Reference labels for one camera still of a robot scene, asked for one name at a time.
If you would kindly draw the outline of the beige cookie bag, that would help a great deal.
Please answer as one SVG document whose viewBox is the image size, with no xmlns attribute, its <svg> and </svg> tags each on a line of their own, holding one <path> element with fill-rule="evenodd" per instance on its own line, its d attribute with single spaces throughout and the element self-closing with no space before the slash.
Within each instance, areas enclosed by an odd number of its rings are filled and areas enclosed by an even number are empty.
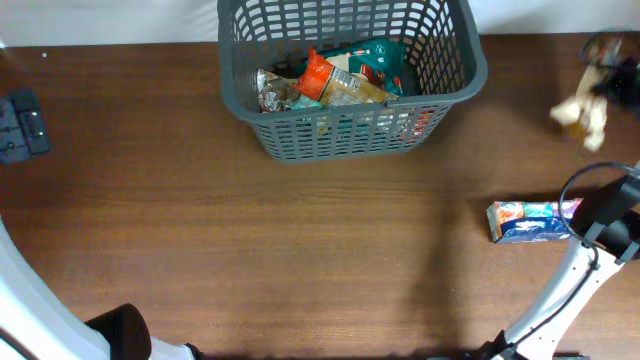
<svg viewBox="0 0 640 360">
<path fill-rule="evenodd" d="M 581 139 L 582 146 L 591 152 L 598 151 L 605 139 L 608 100 L 595 91 L 604 85 L 609 73 L 619 64 L 622 39 L 618 36 L 595 36 L 580 52 L 586 69 L 576 92 L 560 104 L 552 107 L 552 120 Z"/>
</svg>

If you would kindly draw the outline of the multicolour Kleenex tissue pack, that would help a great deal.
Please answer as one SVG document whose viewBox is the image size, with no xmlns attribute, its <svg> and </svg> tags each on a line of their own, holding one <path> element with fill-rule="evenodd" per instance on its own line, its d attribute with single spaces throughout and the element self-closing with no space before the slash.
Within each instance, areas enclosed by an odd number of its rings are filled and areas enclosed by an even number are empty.
<svg viewBox="0 0 640 360">
<path fill-rule="evenodd" d="M 492 203 L 486 210 L 492 240 L 496 244 L 565 240 L 570 234 L 561 215 L 570 221 L 582 198 L 553 202 Z"/>
</svg>

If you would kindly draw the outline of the green Nescafe coffee bag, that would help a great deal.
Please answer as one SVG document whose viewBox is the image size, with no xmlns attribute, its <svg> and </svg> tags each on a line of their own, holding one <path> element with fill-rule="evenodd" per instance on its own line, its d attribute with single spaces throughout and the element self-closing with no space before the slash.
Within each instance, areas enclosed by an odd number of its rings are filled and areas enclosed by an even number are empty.
<svg viewBox="0 0 640 360">
<path fill-rule="evenodd" d="M 310 48 L 306 65 L 298 70 L 297 88 L 305 96 L 318 101 L 331 72 L 341 70 L 382 91 L 402 97 L 401 75 L 405 55 L 404 44 L 387 39 L 367 40 L 320 52 Z"/>
</svg>

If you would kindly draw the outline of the orange spaghetti packet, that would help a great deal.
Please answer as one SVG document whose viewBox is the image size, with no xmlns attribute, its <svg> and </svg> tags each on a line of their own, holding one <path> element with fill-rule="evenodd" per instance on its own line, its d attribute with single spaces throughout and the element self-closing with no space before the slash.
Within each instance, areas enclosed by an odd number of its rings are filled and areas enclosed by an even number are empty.
<svg viewBox="0 0 640 360">
<path fill-rule="evenodd" d="M 307 67 L 294 87 L 323 106 L 385 103 L 398 99 L 396 95 L 331 64 L 313 48 L 309 49 Z"/>
</svg>

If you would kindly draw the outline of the beige brown snack pouch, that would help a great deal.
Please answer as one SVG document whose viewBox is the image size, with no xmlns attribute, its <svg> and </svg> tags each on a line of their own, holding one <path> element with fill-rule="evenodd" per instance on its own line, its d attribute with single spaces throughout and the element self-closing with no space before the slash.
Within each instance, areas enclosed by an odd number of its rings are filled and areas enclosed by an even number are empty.
<svg viewBox="0 0 640 360">
<path fill-rule="evenodd" d="M 259 69 L 256 76 L 258 103 L 263 113 L 288 111 L 301 97 L 296 81 Z"/>
</svg>

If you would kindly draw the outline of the light blue tissue pack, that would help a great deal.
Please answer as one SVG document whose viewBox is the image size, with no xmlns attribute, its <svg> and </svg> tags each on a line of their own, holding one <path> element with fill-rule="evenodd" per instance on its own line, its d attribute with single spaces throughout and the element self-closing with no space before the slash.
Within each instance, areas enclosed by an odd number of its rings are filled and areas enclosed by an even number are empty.
<svg viewBox="0 0 640 360">
<path fill-rule="evenodd" d="M 297 100 L 295 100 L 292 105 L 292 110 L 301 110 L 308 108 L 320 108 L 321 104 L 317 101 L 314 101 L 304 95 L 301 95 Z"/>
</svg>

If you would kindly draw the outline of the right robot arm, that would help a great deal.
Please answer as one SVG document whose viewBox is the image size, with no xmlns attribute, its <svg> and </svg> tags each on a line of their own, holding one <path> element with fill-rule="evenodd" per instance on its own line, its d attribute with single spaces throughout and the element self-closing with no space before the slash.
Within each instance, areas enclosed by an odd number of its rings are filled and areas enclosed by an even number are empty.
<svg viewBox="0 0 640 360">
<path fill-rule="evenodd" d="M 639 59 L 599 55 L 587 68 L 574 96 L 553 107 L 563 126 L 578 125 L 584 145 L 598 149 L 604 140 L 609 100 L 639 105 Z M 624 265 L 639 258 L 639 169 L 622 163 L 623 176 L 585 196 L 571 218 L 561 216 L 568 233 L 563 260 L 542 292 L 509 328 L 483 345 L 482 359 L 551 359 L 559 341 L 595 292 Z"/>
</svg>

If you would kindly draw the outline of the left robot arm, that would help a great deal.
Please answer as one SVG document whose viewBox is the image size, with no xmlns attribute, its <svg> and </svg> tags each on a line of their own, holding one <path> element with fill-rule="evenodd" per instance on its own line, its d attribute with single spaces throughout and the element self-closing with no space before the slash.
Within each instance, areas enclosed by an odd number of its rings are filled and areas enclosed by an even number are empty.
<svg viewBox="0 0 640 360">
<path fill-rule="evenodd" d="M 1 358 L 16 360 L 198 360 L 191 344 L 150 335 L 126 303 L 86 322 L 77 318 L 31 268 L 1 229 Z"/>
</svg>

